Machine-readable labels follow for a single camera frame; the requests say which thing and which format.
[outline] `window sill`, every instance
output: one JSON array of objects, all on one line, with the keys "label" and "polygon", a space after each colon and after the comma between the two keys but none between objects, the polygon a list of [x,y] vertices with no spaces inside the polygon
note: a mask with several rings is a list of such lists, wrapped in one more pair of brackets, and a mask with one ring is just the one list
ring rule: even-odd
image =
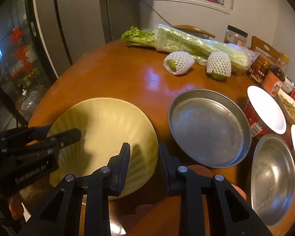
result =
[{"label": "window sill", "polygon": [[230,10],[228,10],[224,5],[209,2],[207,0],[154,0],[154,1],[172,1],[172,2],[182,2],[182,3],[189,3],[189,4],[195,4],[202,7],[207,7],[213,10],[221,11],[226,14],[230,14]]}]

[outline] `red chinese character decoration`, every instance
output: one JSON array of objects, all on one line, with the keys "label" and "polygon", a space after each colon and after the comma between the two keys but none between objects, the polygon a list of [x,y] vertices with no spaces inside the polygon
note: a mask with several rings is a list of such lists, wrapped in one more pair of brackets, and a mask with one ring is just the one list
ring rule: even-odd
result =
[{"label": "red chinese character decoration", "polygon": [[[19,36],[23,34],[23,32],[19,28],[14,28],[12,30],[12,35],[11,35],[11,41],[16,40],[16,42],[19,44],[21,41],[19,39]],[[31,67],[32,63],[29,61],[26,61],[28,59],[28,56],[26,56],[26,52],[28,51],[28,48],[26,45],[23,45],[19,47],[16,52],[16,59],[21,60],[23,67],[20,68],[18,71],[16,71],[13,75],[12,78],[15,78],[20,72],[28,72],[30,77],[33,77],[33,74],[31,73]]]},{"label": "red chinese character decoration", "polygon": [[19,44],[21,40],[19,39],[19,36],[23,34],[23,31],[20,30],[20,28],[14,28],[12,30],[12,35],[11,35],[11,41],[16,40],[16,42]]}]

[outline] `jar with yellow lid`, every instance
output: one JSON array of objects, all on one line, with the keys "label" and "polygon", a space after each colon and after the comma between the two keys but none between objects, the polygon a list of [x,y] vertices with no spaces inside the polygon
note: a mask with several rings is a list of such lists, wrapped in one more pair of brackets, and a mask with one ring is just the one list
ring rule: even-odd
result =
[{"label": "jar with yellow lid", "polygon": [[261,84],[269,69],[275,63],[267,56],[260,54],[247,71],[248,77],[256,84]]},{"label": "jar with yellow lid", "polygon": [[287,64],[289,63],[289,57],[284,53],[280,53],[277,59],[276,65],[285,73]]}]

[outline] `green fruit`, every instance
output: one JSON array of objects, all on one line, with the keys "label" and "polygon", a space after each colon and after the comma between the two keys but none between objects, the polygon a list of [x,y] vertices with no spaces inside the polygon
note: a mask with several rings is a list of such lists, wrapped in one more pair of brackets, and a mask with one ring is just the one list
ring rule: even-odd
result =
[{"label": "green fruit", "polygon": [[213,79],[218,80],[218,81],[221,81],[226,78],[225,75],[220,75],[217,73],[211,73],[211,76],[213,77]]},{"label": "green fruit", "polygon": [[169,59],[167,61],[167,64],[169,66],[170,69],[172,69],[174,72],[176,71],[176,65],[175,65],[175,61],[172,59]]}]

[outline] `barcode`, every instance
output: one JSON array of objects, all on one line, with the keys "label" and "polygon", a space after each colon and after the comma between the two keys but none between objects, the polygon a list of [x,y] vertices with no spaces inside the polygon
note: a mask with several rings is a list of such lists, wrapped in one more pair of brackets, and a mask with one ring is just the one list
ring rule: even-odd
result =
[{"label": "barcode", "polygon": [[252,137],[256,136],[257,134],[259,134],[262,131],[262,128],[256,122],[250,128],[251,128]]}]

